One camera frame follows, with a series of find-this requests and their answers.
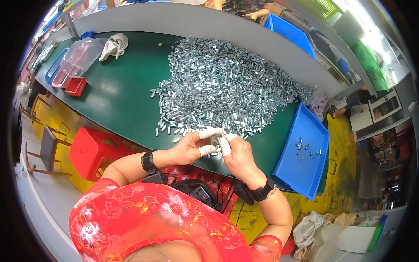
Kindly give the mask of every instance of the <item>bracelet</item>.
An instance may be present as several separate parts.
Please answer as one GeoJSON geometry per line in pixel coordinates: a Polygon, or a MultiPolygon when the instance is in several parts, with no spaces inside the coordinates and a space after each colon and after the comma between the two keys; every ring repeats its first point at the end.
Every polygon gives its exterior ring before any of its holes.
{"type": "Polygon", "coordinates": [[[274,184],[274,190],[272,191],[272,193],[270,194],[270,196],[268,196],[266,199],[270,198],[271,196],[273,196],[275,194],[275,191],[277,190],[277,184],[274,184]]]}

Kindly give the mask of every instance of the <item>red box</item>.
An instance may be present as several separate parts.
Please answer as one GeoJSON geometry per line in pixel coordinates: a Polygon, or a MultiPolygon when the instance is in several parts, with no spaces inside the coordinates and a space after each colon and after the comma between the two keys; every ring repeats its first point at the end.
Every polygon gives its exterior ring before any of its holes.
{"type": "Polygon", "coordinates": [[[68,87],[65,89],[65,92],[71,96],[81,96],[81,93],[86,86],[86,80],[83,77],[81,78],[72,78],[68,84],[68,87]]]}

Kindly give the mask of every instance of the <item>woman's right hand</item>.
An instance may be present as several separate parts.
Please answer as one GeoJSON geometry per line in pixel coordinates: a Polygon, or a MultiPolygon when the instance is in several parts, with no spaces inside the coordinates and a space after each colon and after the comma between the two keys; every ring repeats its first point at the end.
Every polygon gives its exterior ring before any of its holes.
{"type": "Polygon", "coordinates": [[[224,157],[224,164],[233,176],[242,180],[250,190],[265,186],[266,176],[256,166],[253,160],[252,146],[249,142],[234,134],[227,134],[224,138],[219,138],[218,141],[224,157]]]}

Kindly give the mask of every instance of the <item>woman's left hand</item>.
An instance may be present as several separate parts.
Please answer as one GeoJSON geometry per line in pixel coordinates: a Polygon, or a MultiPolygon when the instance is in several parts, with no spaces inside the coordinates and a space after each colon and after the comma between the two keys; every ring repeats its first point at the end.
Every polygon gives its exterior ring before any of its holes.
{"type": "Polygon", "coordinates": [[[215,146],[210,145],[210,137],[223,134],[225,134],[225,131],[221,127],[189,132],[174,148],[168,150],[168,157],[172,160],[173,165],[192,164],[200,157],[214,153],[216,149],[215,146]]]}
{"type": "Polygon", "coordinates": [[[249,16],[252,21],[256,21],[259,18],[259,12],[250,13],[245,16],[249,16]]]}

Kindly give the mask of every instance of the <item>blue plastic tray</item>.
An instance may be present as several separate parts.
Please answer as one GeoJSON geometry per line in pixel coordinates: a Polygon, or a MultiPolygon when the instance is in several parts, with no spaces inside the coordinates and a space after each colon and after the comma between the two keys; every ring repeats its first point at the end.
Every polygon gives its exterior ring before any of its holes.
{"type": "Polygon", "coordinates": [[[279,158],[274,175],[288,184],[297,193],[314,200],[320,184],[329,147],[329,131],[320,120],[303,104],[300,103],[290,134],[285,142],[284,150],[279,158]],[[303,138],[303,144],[310,144],[309,149],[297,149],[296,143],[303,138]],[[312,158],[310,153],[321,155],[312,158]]]}
{"type": "Polygon", "coordinates": [[[52,81],[54,80],[55,75],[58,72],[59,65],[61,64],[61,60],[64,57],[65,53],[67,52],[68,47],[64,48],[58,57],[54,60],[51,67],[48,69],[47,73],[45,74],[45,82],[51,85],[52,81]]]}
{"type": "Polygon", "coordinates": [[[290,40],[317,61],[307,36],[297,27],[272,13],[269,14],[263,26],[290,40]]]}

